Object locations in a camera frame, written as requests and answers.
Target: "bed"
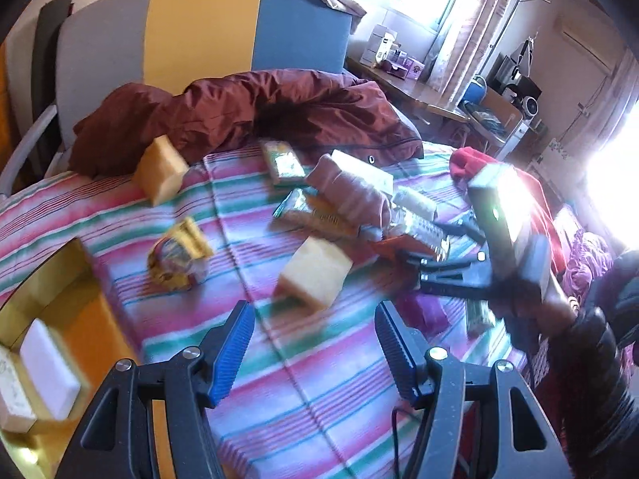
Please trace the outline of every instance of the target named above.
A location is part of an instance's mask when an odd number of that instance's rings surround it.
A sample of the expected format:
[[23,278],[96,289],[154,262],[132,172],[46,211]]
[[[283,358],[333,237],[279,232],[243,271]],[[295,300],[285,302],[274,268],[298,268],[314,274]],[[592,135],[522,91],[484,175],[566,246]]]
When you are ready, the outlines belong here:
[[[452,148],[426,143],[423,160],[389,168],[439,203],[443,220],[468,205],[448,171]],[[258,321],[231,395],[210,413],[222,460],[241,477],[389,477],[391,410],[401,400],[373,328],[373,311],[411,285],[411,276],[361,245],[345,245],[354,269],[337,302],[312,313],[276,289],[279,271],[309,232],[272,213],[286,190],[271,184],[260,148],[212,154],[180,194],[151,208],[129,177],[91,181],[73,173],[43,180],[0,209],[0,302],[48,256],[80,238],[109,271],[141,358],[165,360],[221,323],[239,299]],[[146,254],[175,221],[193,217],[215,248],[206,283],[167,293],[146,271]],[[452,255],[477,247],[455,241]],[[462,301],[442,298],[452,327],[431,339],[458,357],[522,364],[501,325],[466,337]],[[407,458],[417,424],[399,425]]]
[[[122,84],[142,82],[176,94],[193,79],[240,71],[298,67],[339,73],[349,26],[349,15],[320,0],[99,0],[63,23],[56,101],[0,176],[0,194],[8,196],[0,203],[0,304],[47,257],[79,238],[104,269],[103,289],[141,361],[165,360],[198,344],[239,299],[256,307],[256,329],[235,386],[210,412],[220,457],[242,477],[391,475],[391,410],[400,399],[373,311],[410,287],[411,276],[376,260],[365,246],[344,246],[355,266],[330,310],[312,314],[280,294],[277,276],[309,232],[272,219],[286,190],[272,186],[257,145],[206,156],[188,172],[178,196],[157,208],[130,177],[93,181],[55,173],[75,140],[73,125]],[[219,42],[216,30],[233,34]],[[193,36],[202,31],[202,37]],[[316,41],[318,31],[322,42]],[[191,38],[188,50],[181,37]],[[62,158],[50,167],[54,176],[10,196],[18,168],[52,121],[63,140]],[[468,205],[450,179],[452,148],[425,147],[423,160],[389,171],[398,183],[438,202],[442,219],[453,220]],[[149,279],[146,256],[186,216],[202,228],[215,256],[205,284],[167,293]],[[464,238],[453,244],[452,255],[474,250]],[[522,364],[501,325],[468,340],[463,302],[442,304],[452,327],[432,342],[475,363],[508,358]],[[402,419],[404,459],[416,431],[414,421]]]

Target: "dark cloth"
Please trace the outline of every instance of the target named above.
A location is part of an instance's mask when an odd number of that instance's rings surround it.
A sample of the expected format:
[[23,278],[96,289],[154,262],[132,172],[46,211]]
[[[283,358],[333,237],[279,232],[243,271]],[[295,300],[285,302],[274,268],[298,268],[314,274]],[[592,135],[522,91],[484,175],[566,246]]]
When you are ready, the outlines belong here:
[[334,148],[360,160],[372,157],[377,166],[424,155],[419,135],[402,123],[376,83],[312,70],[200,79],[175,96],[129,83],[74,131],[69,168],[90,177],[133,173],[145,148],[162,135],[189,164],[255,137],[286,140],[310,163]]
[[[465,183],[472,180],[485,165],[496,163],[497,161],[471,147],[463,147],[456,150],[450,156],[450,176],[455,183],[463,181]],[[541,188],[541,184],[526,172],[516,169],[517,174],[522,179],[524,185],[535,200],[534,209],[531,214],[533,231],[544,234],[552,247],[552,269],[555,275],[566,269],[566,258],[561,247],[561,240],[553,224],[552,215],[546,197]]]
[[622,372],[615,337],[599,309],[550,341],[568,460],[577,479],[639,477],[639,412]]
[[639,338],[639,250],[624,252],[592,282],[584,308],[595,307],[605,313],[619,348]]

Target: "gray and yellow cushion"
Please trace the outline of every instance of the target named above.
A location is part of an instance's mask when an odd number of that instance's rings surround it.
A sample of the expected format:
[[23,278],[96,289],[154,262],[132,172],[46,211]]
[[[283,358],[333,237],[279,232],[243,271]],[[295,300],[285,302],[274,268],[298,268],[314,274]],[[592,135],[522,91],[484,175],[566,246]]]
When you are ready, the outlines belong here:
[[180,94],[195,79],[274,68],[340,73],[351,16],[321,0],[99,0],[63,24],[56,102],[73,126],[129,82]]

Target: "blue gripper pad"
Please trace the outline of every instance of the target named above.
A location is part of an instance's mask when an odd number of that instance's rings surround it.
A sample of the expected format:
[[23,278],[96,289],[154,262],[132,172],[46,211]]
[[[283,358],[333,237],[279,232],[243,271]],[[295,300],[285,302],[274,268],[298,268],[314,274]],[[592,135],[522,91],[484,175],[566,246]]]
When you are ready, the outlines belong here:
[[375,309],[375,332],[391,369],[399,395],[415,405],[420,396],[419,385],[427,378],[424,351],[414,340],[390,301],[384,301]]
[[213,360],[213,380],[209,397],[214,406],[231,392],[248,342],[255,329],[255,309],[247,301],[239,301],[221,326],[219,350]]

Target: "metal screw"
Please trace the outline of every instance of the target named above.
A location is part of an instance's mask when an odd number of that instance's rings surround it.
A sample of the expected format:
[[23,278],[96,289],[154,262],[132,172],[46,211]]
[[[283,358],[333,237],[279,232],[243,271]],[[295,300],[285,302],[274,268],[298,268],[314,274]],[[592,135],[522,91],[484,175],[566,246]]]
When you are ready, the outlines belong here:
[[132,365],[132,361],[130,361],[128,358],[123,358],[122,360],[118,360],[116,362],[116,370],[121,372],[128,371],[129,369],[131,369]]
[[448,351],[443,347],[432,347],[428,351],[428,354],[433,360],[446,360],[446,358],[448,358]]
[[199,347],[197,347],[197,345],[190,345],[184,351],[182,351],[182,356],[187,360],[193,360],[201,354],[202,352],[199,350]]
[[502,373],[510,373],[515,367],[507,360],[500,360],[497,362],[497,369]]

